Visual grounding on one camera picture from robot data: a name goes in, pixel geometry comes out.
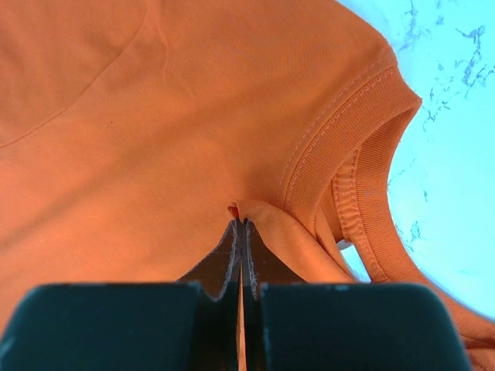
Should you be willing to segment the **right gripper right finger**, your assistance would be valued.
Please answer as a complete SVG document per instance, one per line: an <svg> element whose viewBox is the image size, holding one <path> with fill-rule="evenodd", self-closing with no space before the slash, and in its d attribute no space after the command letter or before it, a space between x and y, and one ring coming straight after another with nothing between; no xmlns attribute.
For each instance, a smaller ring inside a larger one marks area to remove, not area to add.
<svg viewBox="0 0 495 371"><path fill-rule="evenodd" d="M310 284L245 220L249 370L468 370L439 297L418 284Z"/></svg>

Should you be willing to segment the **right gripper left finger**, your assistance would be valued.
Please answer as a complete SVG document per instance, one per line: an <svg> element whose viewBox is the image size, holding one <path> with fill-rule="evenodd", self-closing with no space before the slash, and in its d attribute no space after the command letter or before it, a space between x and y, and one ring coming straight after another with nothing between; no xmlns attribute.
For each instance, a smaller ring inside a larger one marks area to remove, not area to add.
<svg viewBox="0 0 495 371"><path fill-rule="evenodd" d="M236 370L242 224L171 283L44 284L1 338L3 370Z"/></svg>

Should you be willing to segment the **orange t shirt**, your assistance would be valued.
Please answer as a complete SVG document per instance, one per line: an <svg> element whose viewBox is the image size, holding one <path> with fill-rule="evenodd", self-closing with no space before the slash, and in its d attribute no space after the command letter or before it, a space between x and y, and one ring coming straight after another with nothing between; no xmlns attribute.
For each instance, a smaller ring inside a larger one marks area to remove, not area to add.
<svg viewBox="0 0 495 371"><path fill-rule="evenodd" d="M44 284L171 283L250 220L310 284L418 284L468 370L494 325L398 235L392 158L422 99L335 1L1 3L1 338ZM242 256L238 369L246 366Z"/></svg>

